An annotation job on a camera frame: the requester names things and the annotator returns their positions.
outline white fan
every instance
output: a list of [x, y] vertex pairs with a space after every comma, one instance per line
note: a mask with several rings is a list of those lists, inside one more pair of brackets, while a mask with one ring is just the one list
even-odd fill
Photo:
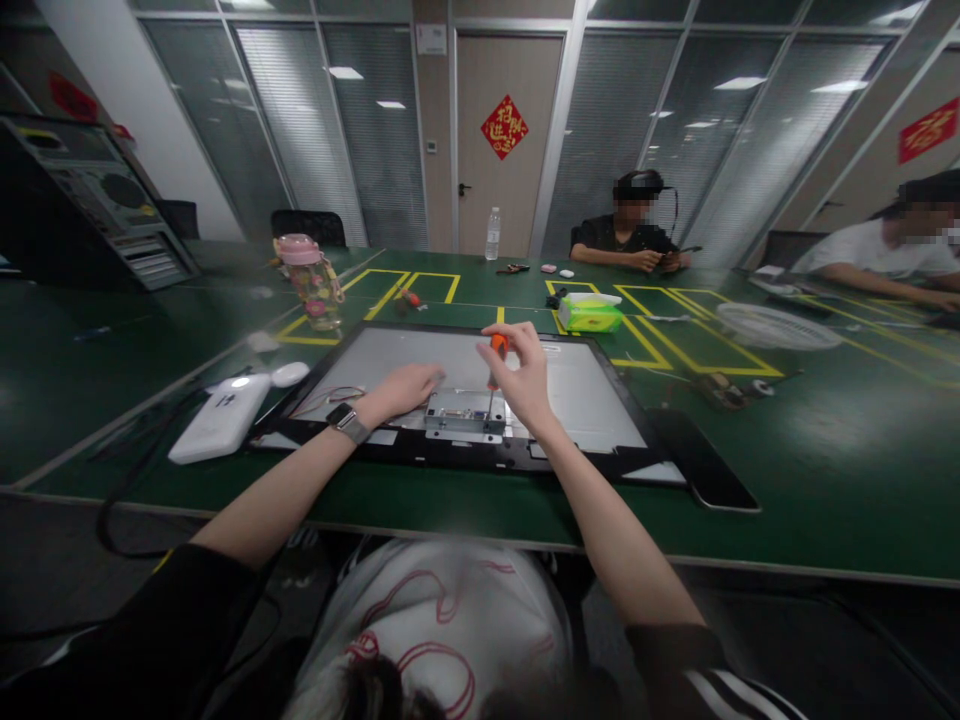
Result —
[[819, 323], [762, 305], [723, 303], [717, 306], [717, 317], [734, 340], [753, 347], [829, 350], [843, 342]]

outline person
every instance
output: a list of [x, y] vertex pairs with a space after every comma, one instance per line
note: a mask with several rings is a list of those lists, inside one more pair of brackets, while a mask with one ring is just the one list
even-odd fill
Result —
[[574, 233], [570, 259], [625, 265], [644, 272], [655, 267], [662, 272], [679, 270], [686, 256], [660, 227], [647, 223], [647, 215], [664, 189], [656, 170], [635, 170], [621, 177], [613, 188], [614, 212], [583, 221]]
[[[858, 290], [958, 311], [960, 260], [946, 236], [958, 218], [960, 169], [911, 180], [900, 186], [896, 203], [867, 222], [828, 235], [792, 272], [815, 273]], [[928, 278], [937, 289], [902, 282], [915, 275]]]
[[[550, 407], [547, 359], [533, 325], [482, 332], [506, 335], [519, 356], [511, 370], [489, 344], [477, 346], [550, 459], [587, 558], [626, 626], [653, 716], [802, 718], [780, 695], [730, 669], [670, 563], [564, 431]], [[394, 370], [355, 401], [357, 420], [372, 429], [419, 406], [441, 373], [440, 365]], [[350, 457], [352, 437], [328, 426], [284, 458], [169, 555], [112, 621], [18, 677], [5, 699], [30, 717], [181, 717], [218, 657], [231, 604], [254, 587], [257, 571]], [[281, 683], [280, 702], [254, 693], [231, 717], [615, 715], [609, 685], [577, 680], [570, 635], [564, 606], [533, 556], [479, 541], [395, 539], [340, 582], [305, 661]]]

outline white power bank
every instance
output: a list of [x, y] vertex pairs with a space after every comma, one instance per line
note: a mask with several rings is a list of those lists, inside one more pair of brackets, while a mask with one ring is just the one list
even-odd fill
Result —
[[167, 457], [186, 465], [236, 452], [269, 390], [269, 375], [224, 380]]

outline computer case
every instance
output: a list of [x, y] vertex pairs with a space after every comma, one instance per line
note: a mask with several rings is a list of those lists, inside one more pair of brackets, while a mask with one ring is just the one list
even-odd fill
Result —
[[0, 255], [41, 284], [144, 292], [199, 273], [100, 125], [0, 114]]

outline water bottle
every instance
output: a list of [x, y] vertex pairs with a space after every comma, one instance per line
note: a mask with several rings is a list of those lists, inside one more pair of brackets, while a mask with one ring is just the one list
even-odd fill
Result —
[[496, 260], [500, 255], [500, 208], [490, 211], [487, 220], [487, 250], [483, 256], [487, 260]]
[[294, 233], [281, 236], [276, 247], [303, 303], [310, 327], [320, 331], [339, 327], [343, 290], [337, 273], [317, 244], [307, 235]]

